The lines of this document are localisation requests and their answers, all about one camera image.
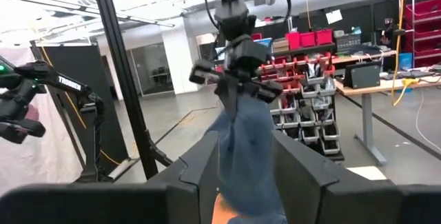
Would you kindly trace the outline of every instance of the denim fabric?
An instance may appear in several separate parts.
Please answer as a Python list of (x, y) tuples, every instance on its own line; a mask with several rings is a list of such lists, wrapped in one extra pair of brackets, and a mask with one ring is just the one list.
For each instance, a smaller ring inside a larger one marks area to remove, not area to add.
[(207, 130), (219, 133), (220, 192), (247, 217), (233, 218), (230, 224), (286, 223), (271, 163), (273, 129), (269, 106), (243, 95), (233, 122), (223, 111)]

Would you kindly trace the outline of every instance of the concrete floor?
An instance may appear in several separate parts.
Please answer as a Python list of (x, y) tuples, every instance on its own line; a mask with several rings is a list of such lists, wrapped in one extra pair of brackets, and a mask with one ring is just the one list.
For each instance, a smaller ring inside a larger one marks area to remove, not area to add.
[[(437, 108), (441, 90), (429, 88), (423, 91), (424, 104), (419, 116), (420, 131), (433, 144), (441, 147), (438, 121), (438, 115), (441, 113)], [(373, 111), (420, 142), (427, 144), (431, 149), (441, 153), (439, 148), (426, 142), (416, 129), (416, 113), (420, 107), (421, 96), (422, 90), (406, 93), (400, 105), (393, 108), (390, 96), (374, 94), (372, 96)], [(360, 97), (352, 99), (361, 102)], [(161, 138), (176, 123), (181, 122), (158, 144), (158, 148), (173, 160), (176, 160), (202, 137), (204, 131), (220, 112), (220, 103), (211, 87), (178, 96), (157, 95), (153, 99), (141, 99), (141, 105), (146, 125), (154, 141)], [(124, 104), (117, 103), (116, 110), (127, 143), (127, 150), (129, 154), (136, 157), (136, 147)], [(361, 109), (344, 97), (336, 96), (336, 110), (341, 133), (340, 144), (346, 158), (342, 165), (345, 167), (375, 165), (373, 159), (353, 139), (356, 132), (361, 134)], [(388, 179), (397, 184), (441, 184), (441, 170), (437, 170), (441, 167), (439, 159), (375, 119), (373, 128), (377, 148), (388, 162), (380, 170)], [(145, 182), (145, 176), (141, 163), (137, 163), (117, 181), (117, 183), (142, 182)]]

